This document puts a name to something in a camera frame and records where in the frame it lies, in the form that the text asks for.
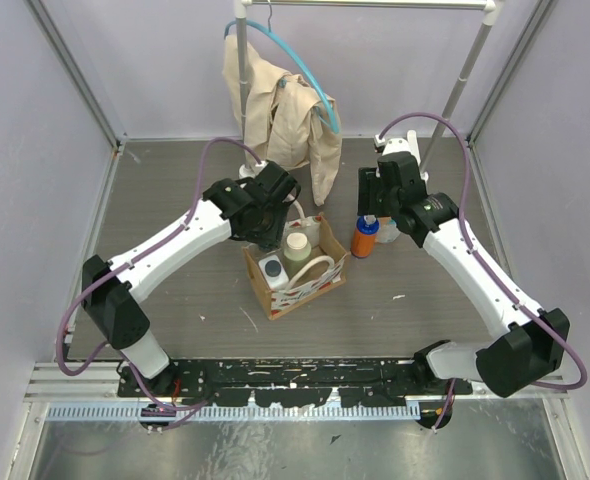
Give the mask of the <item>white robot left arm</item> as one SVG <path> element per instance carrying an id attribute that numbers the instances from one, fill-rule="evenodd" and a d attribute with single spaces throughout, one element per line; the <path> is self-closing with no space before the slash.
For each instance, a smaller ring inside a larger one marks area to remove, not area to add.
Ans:
<path id="1" fill-rule="evenodd" d="M 207 249 L 227 240 L 277 248 L 290 205 L 301 186 L 269 161 L 254 177 L 223 179 L 198 198 L 193 210 L 131 250 L 84 263 L 81 305 L 108 344 L 140 373 L 153 396 L 175 384 L 171 360 L 154 337 L 141 304 L 167 277 Z"/>

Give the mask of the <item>pink bottle pink cap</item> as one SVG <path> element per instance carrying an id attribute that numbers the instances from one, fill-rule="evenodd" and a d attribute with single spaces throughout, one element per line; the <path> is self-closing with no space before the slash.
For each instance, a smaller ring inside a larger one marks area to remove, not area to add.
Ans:
<path id="1" fill-rule="evenodd" d="M 391 217 L 380 217 L 379 229 L 376 234 L 376 242 L 388 244 L 394 242 L 401 232 L 397 228 L 396 222 Z"/>

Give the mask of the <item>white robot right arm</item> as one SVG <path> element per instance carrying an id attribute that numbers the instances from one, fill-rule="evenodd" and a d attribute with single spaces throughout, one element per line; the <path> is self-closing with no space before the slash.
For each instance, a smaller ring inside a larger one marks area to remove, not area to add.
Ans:
<path id="1" fill-rule="evenodd" d="M 385 154 L 376 166 L 359 169 L 358 213 L 392 218 L 448 272 L 492 338 L 487 346 L 444 340 L 417 352 L 413 379 L 419 390 L 434 394 L 456 378 L 482 382 L 507 398 L 561 366 L 568 317 L 558 308 L 544 310 L 521 291 L 460 219 L 455 202 L 428 193 L 411 153 Z"/>

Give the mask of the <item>orange bottle blue pump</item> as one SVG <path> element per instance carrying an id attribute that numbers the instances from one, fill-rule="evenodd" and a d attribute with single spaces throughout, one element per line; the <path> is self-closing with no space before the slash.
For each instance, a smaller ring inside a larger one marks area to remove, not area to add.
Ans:
<path id="1" fill-rule="evenodd" d="M 360 216 L 351 241 L 351 254 L 359 259 L 368 257 L 374 248 L 378 230 L 379 221 L 374 215 Z"/>

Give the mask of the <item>green bottle beige cap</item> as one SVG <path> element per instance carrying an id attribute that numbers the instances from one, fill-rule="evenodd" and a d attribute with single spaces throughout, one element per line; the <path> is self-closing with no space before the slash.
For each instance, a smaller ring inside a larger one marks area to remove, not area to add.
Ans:
<path id="1" fill-rule="evenodd" d="M 311 245 L 308 237 L 301 232 L 290 233 L 283 248 L 284 266 L 292 279 L 309 261 Z"/>

